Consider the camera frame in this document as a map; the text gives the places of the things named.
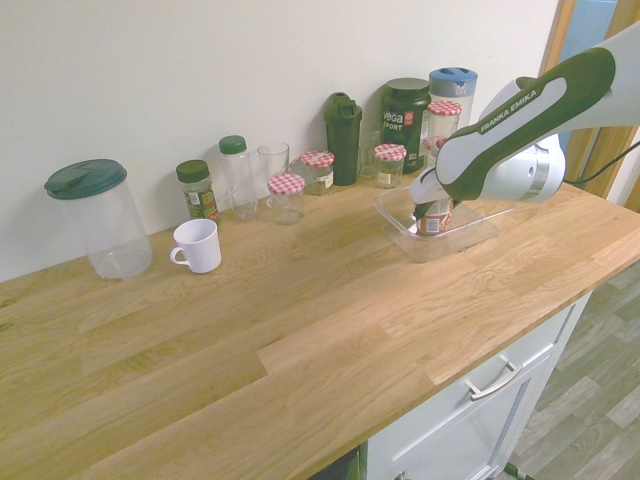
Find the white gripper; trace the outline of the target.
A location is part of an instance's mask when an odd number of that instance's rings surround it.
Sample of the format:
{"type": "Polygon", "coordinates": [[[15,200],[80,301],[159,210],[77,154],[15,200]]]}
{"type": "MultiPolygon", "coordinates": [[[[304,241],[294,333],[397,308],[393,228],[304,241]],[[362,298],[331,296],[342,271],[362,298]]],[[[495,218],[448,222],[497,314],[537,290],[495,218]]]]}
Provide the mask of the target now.
{"type": "MultiPolygon", "coordinates": [[[[439,182],[435,168],[422,171],[410,185],[409,193],[413,202],[416,204],[413,211],[413,217],[416,221],[419,221],[427,215],[429,209],[435,204],[435,201],[450,197],[439,182]]],[[[462,201],[452,200],[451,209],[455,209],[461,203],[462,201]]]]}

